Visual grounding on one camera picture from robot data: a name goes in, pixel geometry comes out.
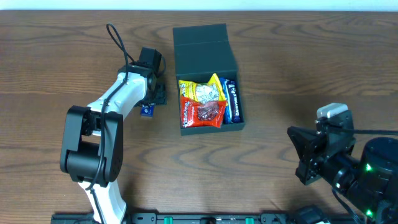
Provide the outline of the blue Eclipse mints box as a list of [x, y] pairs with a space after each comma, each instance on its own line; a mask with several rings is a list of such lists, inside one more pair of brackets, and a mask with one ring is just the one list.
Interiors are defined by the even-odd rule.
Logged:
[[154, 109], [155, 105], [143, 105], [141, 106], [140, 115], [152, 118], [154, 116]]

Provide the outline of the yellow Hacks candy bag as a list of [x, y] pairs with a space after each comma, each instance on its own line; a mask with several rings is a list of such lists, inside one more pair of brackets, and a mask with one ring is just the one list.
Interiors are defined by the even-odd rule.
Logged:
[[216, 73], [212, 74], [207, 83], [195, 83], [192, 81], [179, 80], [180, 95], [201, 104], [210, 101], [226, 101], [220, 79]]

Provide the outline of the red Hacks candy bag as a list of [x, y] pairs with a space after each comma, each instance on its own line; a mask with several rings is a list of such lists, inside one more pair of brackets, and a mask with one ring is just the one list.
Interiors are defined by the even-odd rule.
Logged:
[[180, 119], [182, 128], [213, 126], [220, 128], [226, 101], [210, 101], [201, 104], [184, 96], [180, 97]]

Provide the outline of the blue Oreo cookie pack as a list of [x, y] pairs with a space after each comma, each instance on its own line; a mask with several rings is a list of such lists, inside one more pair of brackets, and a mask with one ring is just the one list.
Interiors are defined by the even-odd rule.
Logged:
[[223, 93], [226, 98], [226, 108], [224, 112], [224, 124], [231, 124], [232, 123], [232, 114], [231, 114], [231, 103], [230, 103], [230, 97], [229, 97], [229, 92], [228, 92], [228, 79], [225, 78], [220, 78], [221, 86], [223, 88]]

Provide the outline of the Dairy Milk chocolate bar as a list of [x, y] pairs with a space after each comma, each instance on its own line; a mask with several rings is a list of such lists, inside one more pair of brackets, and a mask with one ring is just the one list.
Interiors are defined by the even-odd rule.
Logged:
[[240, 123], [240, 110], [239, 110], [239, 101], [238, 101], [238, 92], [236, 88], [236, 82], [234, 80], [229, 80], [226, 82], [228, 96], [230, 99], [230, 108], [231, 108], [231, 122], [232, 123]]

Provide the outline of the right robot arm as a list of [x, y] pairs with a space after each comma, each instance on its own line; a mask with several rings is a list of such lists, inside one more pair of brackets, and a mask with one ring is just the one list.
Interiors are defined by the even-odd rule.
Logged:
[[316, 120], [315, 129], [291, 126], [295, 175], [309, 185], [324, 179], [371, 223], [397, 223], [397, 131], [355, 129], [352, 112]]

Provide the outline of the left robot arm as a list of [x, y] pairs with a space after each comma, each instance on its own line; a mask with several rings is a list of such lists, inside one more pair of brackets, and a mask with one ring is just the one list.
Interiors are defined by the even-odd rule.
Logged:
[[60, 169], [86, 193], [93, 223], [129, 223], [118, 175], [123, 164], [124, 120], [137, 106], [165, 103], [163, 71], [153, 65], [129, 64], [116, 81], [87, 106], [72, 106], [65, 119]]

